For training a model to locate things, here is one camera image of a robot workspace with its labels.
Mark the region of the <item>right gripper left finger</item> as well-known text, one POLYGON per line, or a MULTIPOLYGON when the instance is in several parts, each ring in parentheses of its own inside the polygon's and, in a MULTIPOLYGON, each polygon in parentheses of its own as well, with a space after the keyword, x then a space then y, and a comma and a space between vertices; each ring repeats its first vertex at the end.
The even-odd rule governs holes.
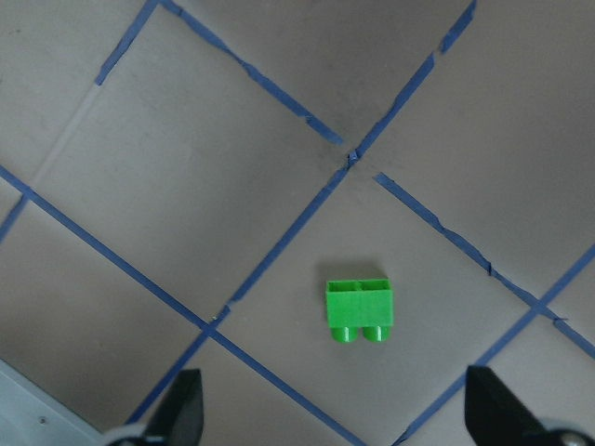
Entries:
POLYGON ((202 374, 182 370, 143 431, 144 440, 201 440, 205 409, 202 374))

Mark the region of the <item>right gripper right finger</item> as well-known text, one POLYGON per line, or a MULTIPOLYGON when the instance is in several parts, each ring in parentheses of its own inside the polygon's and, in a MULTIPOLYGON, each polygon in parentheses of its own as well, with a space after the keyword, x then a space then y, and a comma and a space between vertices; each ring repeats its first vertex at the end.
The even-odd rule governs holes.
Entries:
POLYGON ((476 445, 523 445, 545 427, 487 366, 469 366, 465 426, 476 445))

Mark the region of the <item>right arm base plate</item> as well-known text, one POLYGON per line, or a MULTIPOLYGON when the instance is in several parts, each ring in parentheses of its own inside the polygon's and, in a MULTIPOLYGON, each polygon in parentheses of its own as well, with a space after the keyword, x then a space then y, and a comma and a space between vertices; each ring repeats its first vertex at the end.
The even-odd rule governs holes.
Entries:
POLYGON ((97 445, 100 438, 94 427, 1 362, 3 445, 97 445))

